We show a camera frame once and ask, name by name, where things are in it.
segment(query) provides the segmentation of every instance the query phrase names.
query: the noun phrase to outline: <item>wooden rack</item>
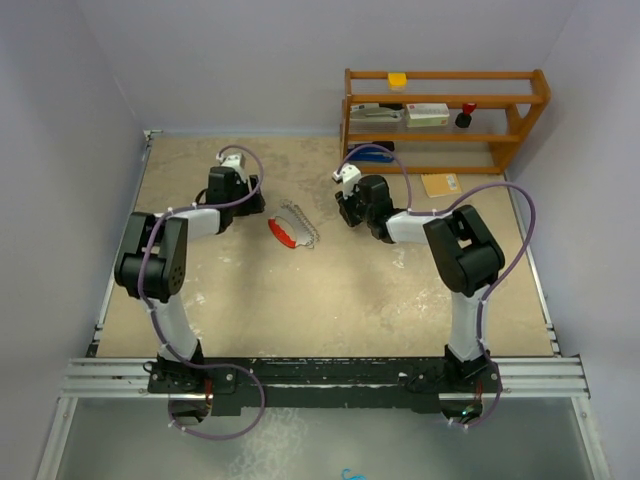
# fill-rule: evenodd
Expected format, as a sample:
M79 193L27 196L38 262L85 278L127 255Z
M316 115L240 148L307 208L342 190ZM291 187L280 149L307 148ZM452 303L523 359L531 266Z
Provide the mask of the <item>wooden rack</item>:
M352 72L345 71L345 98L342 101L342 124L340 125L340 142L342 158L347 155L350 142L397 141L397 142L487 142L493 157L493 166L463 167L408 167L409 173L503 173L529 132L551 100L551 90L542 70L532 72L406 72L407 82L412 80L528 80L531 93L525 95L477 95L477 94L416 94L397 93L352 93L353 80L385 80L387 72ZM351 106L361 103L446 103L449 108L459 109L465 103L476 103L477 110L504 110L507 131L504 134L468 133L465 129L455 129L454 133L437 133L440 127L424 127L420 132L403 126L396 126L395 131L385 132L380 125L371 131L353 132L350 128ZM529 111L521 117L517 105L530 105ZM436 133L425 133L431 129ZM362 166L363 173L400 173L397 166Z

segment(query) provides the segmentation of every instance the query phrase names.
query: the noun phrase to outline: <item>table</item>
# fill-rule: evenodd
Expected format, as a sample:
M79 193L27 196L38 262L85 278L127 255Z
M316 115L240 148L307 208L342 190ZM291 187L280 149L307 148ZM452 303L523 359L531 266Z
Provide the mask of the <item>table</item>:
M160 136L153 142L136 210L161 212L190 204L206 186L216 152L229 143L245 145L263 159L267 210L237 218L224 234L189 245L181 294L205 356L443 354L451 323L450 293L429 248L387 245L372 238L364 225L347 227L338 214L338 187L331 179L339 157L337 137ZM406 155L410 163L420 152ZM250 161L247 164L251 173L257 171ZM403 178L387 179L395 204L406 206ZM468 191L501 177L459 179ZM418 176L411 182L416 209L441 209L455 199L429 199ZM284 198L300 205L320 232L314 249L290 250L269 231L267 218ZM508 192L490 189L469 203L478 209L509 262L522 240ZM553 354L526 260L491 299L488 338L498 356ZM144 310L123 288L114 287L97 355L153 357L156 351Z

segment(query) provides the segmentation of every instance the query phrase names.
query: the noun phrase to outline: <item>red and black object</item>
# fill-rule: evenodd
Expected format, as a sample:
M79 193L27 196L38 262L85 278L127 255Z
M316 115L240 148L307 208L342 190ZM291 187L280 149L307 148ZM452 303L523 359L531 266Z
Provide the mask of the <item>red and black object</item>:
M469 125L471 125L471 114L477 106L478 104L476 103L465 103L462 105L462 112L456 117L456 127L469 128Z

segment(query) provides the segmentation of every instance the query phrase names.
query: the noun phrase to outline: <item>gray floor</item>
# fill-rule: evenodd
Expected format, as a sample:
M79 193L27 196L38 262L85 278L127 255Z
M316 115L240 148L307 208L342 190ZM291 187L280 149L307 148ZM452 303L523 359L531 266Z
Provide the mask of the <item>gray floor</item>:
M251 421L211 418L211 433ZM568 399L504 400L463 432L440 416L400 410L270 409L230 442L167 428L166 401L80 400L58 480L590 479Z

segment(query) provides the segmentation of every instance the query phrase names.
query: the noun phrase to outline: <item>yellow block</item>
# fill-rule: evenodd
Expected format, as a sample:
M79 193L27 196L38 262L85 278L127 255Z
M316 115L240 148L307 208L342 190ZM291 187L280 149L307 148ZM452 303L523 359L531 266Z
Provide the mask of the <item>yellow block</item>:
M399 72L388 73L387 81L391 90L401 92L407 86L407 74Z

